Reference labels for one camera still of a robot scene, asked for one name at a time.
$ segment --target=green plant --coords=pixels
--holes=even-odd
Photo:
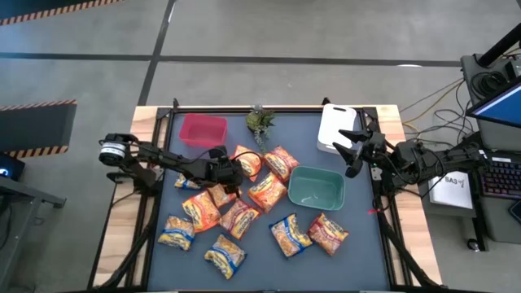
[[[269,127],[274,126],[271,121],[274,119],[274,112],[264,110],[262,106],[256,105],[246,116],[246,126],[253,132],[255,141],[263,153],[266,153],[264,139],[269,139]]]

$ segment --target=concrete floor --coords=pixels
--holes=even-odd
[[[126,0],[0,27],[0,52],[151,55],[167,3]],[[162,55],[454,61],[486,50],[520,16],[515,0],[179,0]],[[148,62],[0,59],[0,68],[0,106],[79,101],[69,152],[26,160],[24,181],[68,203],[63,211],[40,211],[46,223],[32,230],[14,284],[38,292],[83,289],[113,189],[97,161],[97,141],[129,131]],[[459,77],[458,68],[161,62],[147,105],[174,97],[186,105],[309,104],[327,96],[403,108]],[[466,103],[464,87],[460,94]],[[450,95],[438,108],[458,106]],[[439,123],[431,112],[415,121],[420,129]],[[443,129],[424,138],[454,143],[456,135]],[[468,225],[451,217],[427,220],[446,285],[519,291],[521,246],[490,243],[489,252],[473,253],[463,241]]]

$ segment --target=teal plastic bowl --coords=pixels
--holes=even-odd
[[[344,177],[337,172],[299,166],[291,172],[288,196],[301,206],[340,210],[344,205]]]

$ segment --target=keyboard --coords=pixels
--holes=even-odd
[[[485,196],[521,199],[521,164],[491,162],[481,181]]]

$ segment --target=wooden table frame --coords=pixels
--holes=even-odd
[[[295,109],[296,112],[316,112],[322,106],[265,106],[275,110]],[[356,108],[372,108],[375,112],[373,115],[378,117],[379,128],[382,133],[386,134],[386,139],[396,144],[405,140],[405,135],[401,125],[400,114],[396,105],[358,105],[350,107]],[[250,109],[249,106],[189,106],[179,107],[183,112],[226,112],[229,111],[245,111]],[[141,141],[152,141],[158,146],[163,146],[169,139],[170,119],[165,119],[169,115],[171,107],[136,107],[134,112],[133,123],[130,132]],[[408,186],[408,189],[418,191],[416,186]],[[116,185],[113,201],[125,196],[132,191],[132,182],[126,182]],[[107,221],[103,230],[103,236],[100,240],[99,251],[94,261],[93,271],[90,276],[89,287],[101,285],[105,282],[123,260],[128,253],[131,244],[135,241],[136,232],[141,230],[147,223],[151,213],[151,206],[154,203],[153,198],[140,197],[133,195],[118,203],[107,215]],[[393,228],[402,237],[407,250],[418,262],[419,266],[426,272],[430,279],[441,284],[440,272],[436,262],[436,256],[431,243],[431,237],[427,227],[427,220],[423,213],[422,201],[417,195],[406,192],[399,193],[395,197],[393,205],[395,211],[391,209],[386,211],[387,220],[393,225]],[[407,269],[404,269],[404,263],[398,256],[394,246],[385,238],[383,248],[389,247],[391,262],[392,278],[397,285],[418,285],[418,281],[411,276]],[[146,284],[148,272],[143,273],[143,268],[147,268],[149,264],[145,261],[145,251],[151,250],[151,246],[145,245],[140,251],[136,259],[136,265],[127,273],[125,279],[120,286],[137,286]]]

